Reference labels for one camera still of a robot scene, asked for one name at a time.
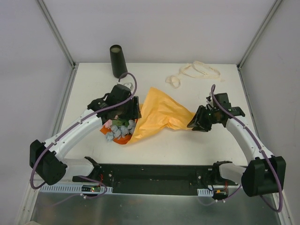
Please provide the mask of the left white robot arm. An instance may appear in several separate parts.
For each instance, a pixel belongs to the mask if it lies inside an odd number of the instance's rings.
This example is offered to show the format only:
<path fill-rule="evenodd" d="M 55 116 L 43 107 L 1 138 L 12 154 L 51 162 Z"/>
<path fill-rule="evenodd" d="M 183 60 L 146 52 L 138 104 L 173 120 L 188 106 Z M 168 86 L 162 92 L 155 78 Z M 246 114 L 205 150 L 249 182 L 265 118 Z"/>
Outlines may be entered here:
<path fill-rule="evenodd" d="M 86 135 L 113 119 L 134 120 L 141 117 L 139 98 L 122 84 L 102 98 L 92 100 L 87 109 L 71 125 L 44 142 L 35 140 L 30 145 L 30 166 L 47 185 L 63 178 L 79 182 L 83 176 L 88 182 L 99 177 L 99 168 L 90 157 L 66 159 L 66 154 Z"/>

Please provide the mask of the orange wrapping paper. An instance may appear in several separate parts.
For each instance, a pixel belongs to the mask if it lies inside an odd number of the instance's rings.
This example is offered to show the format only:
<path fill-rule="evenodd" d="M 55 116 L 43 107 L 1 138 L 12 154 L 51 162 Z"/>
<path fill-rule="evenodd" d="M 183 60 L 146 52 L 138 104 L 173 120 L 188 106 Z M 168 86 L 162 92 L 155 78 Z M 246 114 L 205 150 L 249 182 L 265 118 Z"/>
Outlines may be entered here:
<path fill-rule="evenodd" d="M 141 107 L 141 118 L 137 120 L 129 144 L 153 136 L 169 128 L 172 130 L 189 130 L 188 123 L 195 113 L 176 102 L 163 91 L 151 87 Z"/>

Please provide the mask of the pink and blue flower bouquet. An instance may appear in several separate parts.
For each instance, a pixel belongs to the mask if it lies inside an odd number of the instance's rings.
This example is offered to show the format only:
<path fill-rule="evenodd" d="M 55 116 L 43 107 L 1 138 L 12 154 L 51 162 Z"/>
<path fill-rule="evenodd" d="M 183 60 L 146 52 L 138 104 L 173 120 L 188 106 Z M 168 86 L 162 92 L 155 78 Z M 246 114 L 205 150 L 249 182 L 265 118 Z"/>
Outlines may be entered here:
<path fill-rule="evenodd" d="M 100 132 L 105 135 L 108 142 L 124 145 L 131 139 L 137 120 L 108 120 Z"/>

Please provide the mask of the dark orange tissue paper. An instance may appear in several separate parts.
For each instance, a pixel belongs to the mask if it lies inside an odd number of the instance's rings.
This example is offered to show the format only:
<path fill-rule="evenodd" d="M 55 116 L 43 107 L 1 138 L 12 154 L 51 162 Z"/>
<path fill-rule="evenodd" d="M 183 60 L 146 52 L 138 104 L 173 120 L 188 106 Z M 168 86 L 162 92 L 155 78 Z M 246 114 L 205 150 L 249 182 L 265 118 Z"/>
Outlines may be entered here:
<path fill-rule="evenodd" d="M 115 129 L 116 126 L 112 126 L 112 128 L 117 132 L 116 135 L 115 135 L 115 132 L 113 132 L 110 127 L 103 126 L 100 129 L 100 132 L 105 135 L 105 138 L 108 142 L 115 142 L 120 145 L 125 145 L 130 141 L 130 139 L 132 137 L 131 133 L 122 135 L 120 133 L 120 129 L 118 129 L 118 130 Z"/>

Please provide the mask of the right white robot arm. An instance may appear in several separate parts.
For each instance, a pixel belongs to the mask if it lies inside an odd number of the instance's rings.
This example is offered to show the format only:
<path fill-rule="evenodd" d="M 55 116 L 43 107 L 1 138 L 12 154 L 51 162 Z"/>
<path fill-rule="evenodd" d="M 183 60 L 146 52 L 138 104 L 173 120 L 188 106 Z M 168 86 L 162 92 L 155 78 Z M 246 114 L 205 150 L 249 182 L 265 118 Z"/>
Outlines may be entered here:
<path fill-rule="evenodd" d="M 214 124 L 222 124 L 235 138 L 247 160 L 247 167 L 230 161 L 217 162 L 211 180 L 222 185 L 227 180 L 241 184 L 247 196 L 278 193 L 282 195 L 286 162 L 265 148 L 248 127 L 240 107 L 233 107 L 227 93 L 208 97 L 212 104 L 199 106 L 187 127 L 193 131 L 209 132 Z"/>

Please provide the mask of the cream lace ribbon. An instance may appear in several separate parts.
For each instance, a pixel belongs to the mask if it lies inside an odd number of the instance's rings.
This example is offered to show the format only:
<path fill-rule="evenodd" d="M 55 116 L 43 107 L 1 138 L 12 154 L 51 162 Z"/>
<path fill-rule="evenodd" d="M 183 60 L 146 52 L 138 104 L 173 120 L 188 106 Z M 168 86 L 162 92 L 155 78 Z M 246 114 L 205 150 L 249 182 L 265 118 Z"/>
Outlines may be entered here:
<path fill-rule="evenodd" d="M 181 66 L 176 74 L 167 76 L 165 83 L 169 84 L 174 89 L 181 86 L 181 77 L 187 76 L 193 79 L 213 79 L 220 82 L 225 80 L 222 78 L 221 73 L 216 68 L 205 64 L 200 61 L 194 61 Z"/>

